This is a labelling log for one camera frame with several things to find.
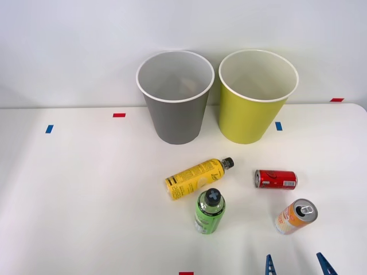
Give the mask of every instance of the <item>green bottle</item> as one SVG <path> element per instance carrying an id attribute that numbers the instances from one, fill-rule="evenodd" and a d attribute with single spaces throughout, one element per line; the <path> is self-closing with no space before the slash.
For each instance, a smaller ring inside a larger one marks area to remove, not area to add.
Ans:
<path id="1" fill-rule="evenodd" d="M 225 201 L 218 189 L 210 188 L 200 194 L 195 214 L 195 227 L 202 234 L 216 231 L 225 210 Z"/>

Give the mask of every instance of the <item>black bottle cap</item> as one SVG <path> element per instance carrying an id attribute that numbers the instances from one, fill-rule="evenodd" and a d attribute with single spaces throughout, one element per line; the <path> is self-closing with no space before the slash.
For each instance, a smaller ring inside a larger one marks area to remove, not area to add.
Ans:
<path id="1" fill-rule="evenodd" d="M 235 166 L 235 162 L 233 161 L 232 158 L 225 158 L 224 160 L 226 160 L 228 162 L 228 169 Z"/>
<path id="2" fill-rule="evenodd" d="M 210 188 L 205 193 L 204 201 L 209 206 L 217 206 L 220 203 L 222 195 L 218 189 Z"/>

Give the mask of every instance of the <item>yellow paper cup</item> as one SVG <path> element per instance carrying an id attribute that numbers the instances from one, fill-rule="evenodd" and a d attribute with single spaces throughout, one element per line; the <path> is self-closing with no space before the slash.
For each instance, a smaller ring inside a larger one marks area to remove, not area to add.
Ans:
<path id="1" fill-rule="evenodd" d="M 219 128 L 236 143 L 258 141 L 298 86 L 298 73 L 285 58 L 266 50 L 240 50 L 219 66 Z"/>

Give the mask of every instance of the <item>gray paper cup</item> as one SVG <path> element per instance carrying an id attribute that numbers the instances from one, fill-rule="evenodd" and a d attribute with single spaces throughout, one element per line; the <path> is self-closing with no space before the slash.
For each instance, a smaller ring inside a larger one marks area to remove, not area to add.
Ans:
<path id="1" fill-rule="evenodd" d="M 201 129 L 214 69 L 202 56 L 184 50 L 148 58 L 136 73 L 158 136 L 185 144 Z"/>

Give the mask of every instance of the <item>can lid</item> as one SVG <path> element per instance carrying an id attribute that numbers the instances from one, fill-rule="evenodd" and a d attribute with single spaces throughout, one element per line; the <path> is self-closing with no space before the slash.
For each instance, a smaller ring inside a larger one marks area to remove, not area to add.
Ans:
<path id="1" fill-rule="evenodd" d="M 297 199 L 294 202 L 293 210 L 296 216 L 305 222 L 313 222 L 318 216 L 316 206 L 308 199 Z"/>
<path id="2" fill-rule="evenodd" d="M 227 167 L 226 167 L 226 169 L 230 169 L 230 168 L 232 168 L 233 166 L 235 166 L 235 162 L 233 161 L 233 159 L 232 159 L 232 158 L 225 158 L 225 159 L 223 160 L 223 162 L 226 162 L 226 163 L 227 163 Z"/>
<path id="3" fill-rule="evenodd" d="M 210 188 L 205 193 L 204 201 L 209 206 L 217 206 L 220 203 L 222 195 L 218 189 Z"/>
<path id="4" fill-rule="evenodd" d="M 254 183 L 255 183 L 255 187 L 259 188 L 259 186 L 260 186 L 260 170 L 256 170 L 256 172 L 255 172 L 255 181 L 254 181 Z"/>

